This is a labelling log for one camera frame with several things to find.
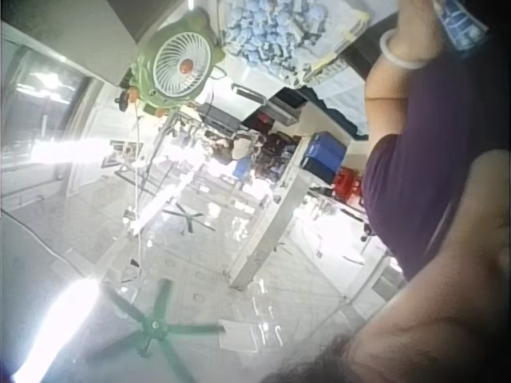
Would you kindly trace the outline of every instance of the hand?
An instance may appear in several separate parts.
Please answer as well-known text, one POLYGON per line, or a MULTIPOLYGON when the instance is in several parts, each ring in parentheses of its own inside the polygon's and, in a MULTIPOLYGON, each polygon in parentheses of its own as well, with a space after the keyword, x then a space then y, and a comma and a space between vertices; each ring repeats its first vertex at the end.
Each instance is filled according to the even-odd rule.
POLYGON ((398 32, 389 41, 394 55, 407 61, 429 61, 443 50, 442 26, 434 1, 399 0, 398 32))

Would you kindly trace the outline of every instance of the hair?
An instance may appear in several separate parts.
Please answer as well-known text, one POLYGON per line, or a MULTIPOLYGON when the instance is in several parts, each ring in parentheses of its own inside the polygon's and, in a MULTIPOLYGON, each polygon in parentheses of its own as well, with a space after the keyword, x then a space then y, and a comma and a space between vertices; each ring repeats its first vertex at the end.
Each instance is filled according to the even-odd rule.
POLYGON ((284 366, 260 383, 361 383, 347 360, 351 339, 337 337, 313 361, 284 366))

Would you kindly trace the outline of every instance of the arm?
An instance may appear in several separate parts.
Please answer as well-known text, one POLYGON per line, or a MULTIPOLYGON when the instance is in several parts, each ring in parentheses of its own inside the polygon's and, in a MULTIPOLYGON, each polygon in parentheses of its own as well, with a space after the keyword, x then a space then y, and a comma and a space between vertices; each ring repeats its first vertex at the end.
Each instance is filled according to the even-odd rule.
POLYGON ((459 381, 505 339, 509 302, 509 153, 470 170, 437 257, 355 337, 367 381, 459 381))
MULTIPOLYGON (((389 50, 405 61, 431 60, 442 51, 433 0, 401 0, 398 32, 389 50)), ((366 81, 366 116, 370 151, 388 134, 401 134, 406 123, 408 84, 413 71, 400 68, 383 55, 366 81)))

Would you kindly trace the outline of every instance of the green fan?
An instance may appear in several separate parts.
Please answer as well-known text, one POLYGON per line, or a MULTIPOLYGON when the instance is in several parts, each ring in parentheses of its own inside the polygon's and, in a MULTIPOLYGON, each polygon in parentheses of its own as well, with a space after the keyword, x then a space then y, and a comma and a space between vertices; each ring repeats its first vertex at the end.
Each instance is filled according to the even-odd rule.
POLYGON ((158 30, 141 48, 131 65, 129 88, 117 102, 125 110, 140 98, 150 108, 165 110, 193 101, 224 57, 208 14, 196 8, 158 30))
POLYGON ((160 344, 161 351, 167 359, 168 365, 176 376, 184 383, 195 383, 178 353, 173 349, 169 335, 205 335, 224 332, 219 325, 182 326, 169 325, 165 321, 167 302, 171 293, 172 282, 168 279, 160 281, 160 289, 154 302, 153 315, 146 316, 133 304, 122 298, 115 290, 103 285, 103 293, 122 311, 141 324, 141 329, 121 340, 107 345, 105 348, 90 353, 85 359, 88 363, 108 361, 131 348, 136 348, 142 357, 149 357, 149 346, 153 340, 160 344))

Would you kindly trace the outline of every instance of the white pillar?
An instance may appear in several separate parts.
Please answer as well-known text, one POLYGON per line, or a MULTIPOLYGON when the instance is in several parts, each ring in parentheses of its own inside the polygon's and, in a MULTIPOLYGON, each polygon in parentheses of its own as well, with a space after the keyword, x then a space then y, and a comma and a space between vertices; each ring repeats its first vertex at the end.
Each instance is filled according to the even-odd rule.
POLYGON ((228 271, 229 286, 243 290, 252 282, 257 271, 277 246, 280 237, 291 222, 295 208, 298 207, 311 184, 308 173, 300 169, 299 163, 307 150, 310 138, 304 137, 295 150, 295 154, 283 175, 274 196, 279 203, 271 201, 259 217, 245 246, 236 256, 228 271))

